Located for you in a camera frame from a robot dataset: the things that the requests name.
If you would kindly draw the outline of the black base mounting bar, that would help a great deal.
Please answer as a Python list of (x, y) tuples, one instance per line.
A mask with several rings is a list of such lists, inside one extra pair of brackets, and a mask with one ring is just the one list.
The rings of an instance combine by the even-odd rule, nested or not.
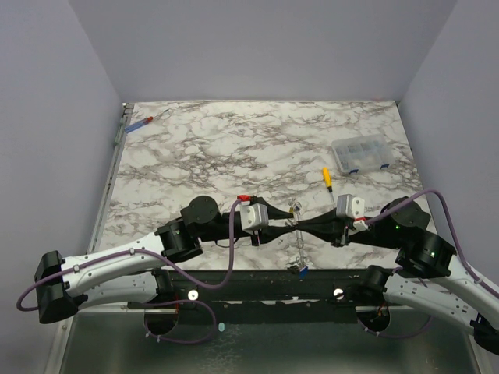
[(236, 270), (215, 291), (174, 271), (155, 270), (157, 296), (144, 311), (148, 327), (164, 333), (175, 325), (355, 323), (356, 307), (380, 307), (381, 289), (368, 288), (372, 270)]

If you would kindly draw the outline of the blue red screwdriver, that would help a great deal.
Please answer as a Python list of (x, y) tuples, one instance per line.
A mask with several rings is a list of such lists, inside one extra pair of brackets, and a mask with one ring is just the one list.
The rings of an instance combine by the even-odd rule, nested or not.
[(131, 132), (134, 132), (136, 131), (137, 129), (140, 129), (142, 127), (144, 127), (145, 125), (148, 125), (160, 118), (162, 118), (164, 115), (163, 114), (159, 114), (159, 115), (156, 115), (156, 116), (151, 116), (151, 117), (147, 117), (147, 118), (144, 118), (138, 122), (134, 122), (133, 124), (131, 125), (128, 125), (124, 128), (124, 133), (126, 134), (129, 134)]

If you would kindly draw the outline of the clear plastic screw box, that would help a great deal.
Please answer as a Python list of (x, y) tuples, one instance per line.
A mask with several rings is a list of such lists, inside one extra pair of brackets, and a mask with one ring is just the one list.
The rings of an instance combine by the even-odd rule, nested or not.
[(391, 147), (381, 134), (335, 140), (331, 149), (344, 175), (384, 170), (395, 162)]

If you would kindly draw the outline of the left aluminium rail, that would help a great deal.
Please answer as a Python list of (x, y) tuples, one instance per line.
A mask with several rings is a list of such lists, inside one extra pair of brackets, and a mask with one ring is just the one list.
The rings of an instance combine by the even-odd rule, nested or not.
[(122, 152), (124, 149), (125, 142), (125, 127), (130, 124), (130, 120), (133, 115), (134, 104), (124, 103), (122, 117), (119, 121), (119, 126), (115, 134), (115, 138), (112, 143), (112, 157), (111, 163), (108, 169), (108, 175), (104, 184), (104, 191), (101, 197), (101, 202), (99, 204), (99, 209), (97, 212), (97, 218), (94, 223), (94, 228), (90, 236), (90, 242), (85, 250), (86, 254), (91, 254), (99, 249), (101, 243), (101, 237), (104, 231), (105, 221), (108, 214), (108, 209), (110, 207), (111, 196), (115, 186), (115, 179), (119, 169), (120, 160), (122, 157)]

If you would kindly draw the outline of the blue key tag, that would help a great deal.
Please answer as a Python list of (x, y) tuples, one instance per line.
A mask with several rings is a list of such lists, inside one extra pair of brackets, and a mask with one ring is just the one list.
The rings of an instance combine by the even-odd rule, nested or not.
[(302, 267), (300, 270), (299, 270), (299, 278), (300, 279), (303, 279), (307, 274), (308, 274), (308, 271), (309, 271), (309, 267), (308, 266), (304, 266)]

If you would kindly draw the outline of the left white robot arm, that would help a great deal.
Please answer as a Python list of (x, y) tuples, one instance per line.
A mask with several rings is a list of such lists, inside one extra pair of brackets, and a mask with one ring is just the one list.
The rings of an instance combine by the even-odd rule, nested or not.
[(254, 245), (271, 242), (285, 228), (269, 222), (292, 218), (262, 197), (238, 196), (230, 211), (221, 213), (213, 198), (198, 196), (178, 218), (134, 242), (81, 256), (46, 252), (34, 274), (39, 321), (55, 323), (81, 309), (121, 301), (164, 307), (172, 288), (157, 280), (157, 269), (201, 255), (202, 242), (227, 240), (233, 260), (238, 239), (251, 238)]

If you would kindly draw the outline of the large grey metal keyring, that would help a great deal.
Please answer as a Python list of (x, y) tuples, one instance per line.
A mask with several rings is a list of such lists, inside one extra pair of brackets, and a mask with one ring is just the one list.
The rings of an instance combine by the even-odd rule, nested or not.
[[(297, 227), (298, 223), (300, 222), (300, 218), (301, 218), (301, 208), (302, 208), (302, 206), (301, 206), (299, 201), (293, 200), (290, 202), (289, 212), (293, 213), (294, 217), (292, 219), (288, 219), (286, 222), (286, 225), (295, 224)], [(301, 231), (298, 231), (298, 230), (295, 230), (294, 233), (295, 233), (295, 237), (296, 237), (297, 255), (296, 255), (294, 260), (292, 260), (288, 263), (287, 269), (291, 273), (293, 273), (299, 277), (299, 270), (304, 266), (308, 266), (308, 259), (306, 257), (305, 250), (304, 250), (303, 233)]]

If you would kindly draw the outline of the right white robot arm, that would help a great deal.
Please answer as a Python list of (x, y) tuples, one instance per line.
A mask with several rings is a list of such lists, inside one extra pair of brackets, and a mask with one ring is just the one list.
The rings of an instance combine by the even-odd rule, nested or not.
[(488, 285), (456, 246), (426, 229), (430, 216), (413, 198), (396, 199), (368, 218), (364, 199), (340, 195), (334, 210), (300, 221), (296, 229), (333, 246), (351, 242), (398, 250), (395, 270), (371, 265), (346, 294), (368, 305), (419, 309), (462, 328), (486, 351), (498, 353), (498, 288)]

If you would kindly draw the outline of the yellow handled screwdriver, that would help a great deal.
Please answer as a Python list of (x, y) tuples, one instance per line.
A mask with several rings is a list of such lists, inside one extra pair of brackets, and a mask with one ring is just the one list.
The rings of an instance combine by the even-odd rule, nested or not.
[(332, 189), (332, 181), (331, 181), (331, 176), (330, 176), (329, 170), (327, 168), (323, 168), (322, 175), (323, 175), (324, 183), (327, 187), (328, 195), (330, 196), (331, 202), (333, 205), (335, 205), (334, 193), (333, 193), (333, 189)]

